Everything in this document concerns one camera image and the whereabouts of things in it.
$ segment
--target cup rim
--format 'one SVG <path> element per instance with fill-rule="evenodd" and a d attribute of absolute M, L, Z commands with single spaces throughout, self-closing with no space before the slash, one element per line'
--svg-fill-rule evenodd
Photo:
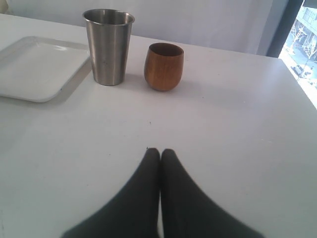
<path fill-rule="evenodd" d="M 115 12 L 120 12 L 120 13 L 124 13 L 128 16 L 131 17 L 131 21 L 128 22 L 128 23 L 123 23 L 123 24 L 107 24 L 107 23 L 100 23 L 100 22 L 96 22 L 96 21 L 92 21 L 92 20 L 89 20 L 86 18 L 86 14 L 91 12 L 91 11 L 100 11 L 100 10 L 111 10 L 111 11 L 115 11 Z M 135 18 L 133 15 L 131 15 L 130 13 L 128 12 L 125 12 L 125 11 L 119 11 L 119 10 L 115 10 L 115 9 L 107 9 L 107 8 L 96 8 L 96 9 L 90 9 L 90 10 L 87 10 L 83 13 L 82 15 L 84 17 L 84 19 L 87 21 L 87 22 L 93 22 L 94 24 L 97 24 L 97 25 L 101 25 L 101 26 L 125 26 L 125 25 L 129 25 L 129 24 L 132 24 L 134 21 L 135 21 Z"/>
<path fill-rule="evenodd" d="M 167 55 L 164 55 L 164 54 L 160 54 L 160 53 L 158 53 L 158 52 L 156 52 L 156 51 L 154 51 L 152 48 L 153 48 L 153 46 L 157 46 L 157 45 L 165 45 L 165 46 L 170 46 L 170 47 L 174 47 L 174 48 L 176 48 L 177 50 L 179 50 L 179 54 L 176 54 L 176 55 L 173 55 L 173 56 L 167 56 Z M 162 57 L 179 57 L 179 56 L 181 56 L 181 55 L 183 55 L 184 54 L 184 50 L 181 48 L 181 47 L 179 47 L 179 46 L 177 46 L 177 45 L 174 45 L 174 44 L 171 44 L 171 43 L 167 43 L 167 42 L 157 42 L 157 43 L 153 43 L 153 44 L 151 44 L 150 46 L 149 46 L 149 49 L 150 49 L 150 51 L 151 52 L 153 52 L 154 54 L 156 54 L 156 55 L 158 55 L 158 56 L 162 56 Z"/>

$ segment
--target stainless steel cup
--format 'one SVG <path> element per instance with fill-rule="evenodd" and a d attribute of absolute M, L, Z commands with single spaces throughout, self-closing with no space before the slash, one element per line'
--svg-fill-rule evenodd
<path fill-rule="evenodd" d="M 95 81 L 106 86 L 122 83 L 134 17 L 112 9 L 92 9 L 83 16 Z"/>

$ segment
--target brown wooden cup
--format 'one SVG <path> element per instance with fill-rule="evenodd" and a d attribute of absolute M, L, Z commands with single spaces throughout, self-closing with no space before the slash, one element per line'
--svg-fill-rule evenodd
<path fill-rule="evenodd" d="M 184 51 L 176 45 L 150 45 L 144 66 L 144 77 L 151 88 L 169 91 L 175 88 L 183 72 Z"/>

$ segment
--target white tray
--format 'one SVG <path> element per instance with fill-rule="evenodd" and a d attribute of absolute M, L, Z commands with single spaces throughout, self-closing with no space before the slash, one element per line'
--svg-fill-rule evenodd
<path fill-rule="evenodd" d="M 0 96 L 46 102 L 88 58 L 86 45 L 24 37 L 0 52 Z"/>

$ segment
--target table surface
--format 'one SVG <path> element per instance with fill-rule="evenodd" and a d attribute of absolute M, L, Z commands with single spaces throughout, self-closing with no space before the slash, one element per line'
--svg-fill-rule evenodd
<path fill-rule="evenodd" d="M 83 27 L 0 14 L 0 50 L 24 36 L 87 44 Z M 202 190 L 267 238 L 317 236 L 317 111 L 279 59 L 178 44 L 170 92 L 143 77 L 131 37 L 124 83 L 89 63 L 47 103 L 0 98 L 0 238 L 56 238 L 107 203 L 147 147 L 172 148 Z"/>

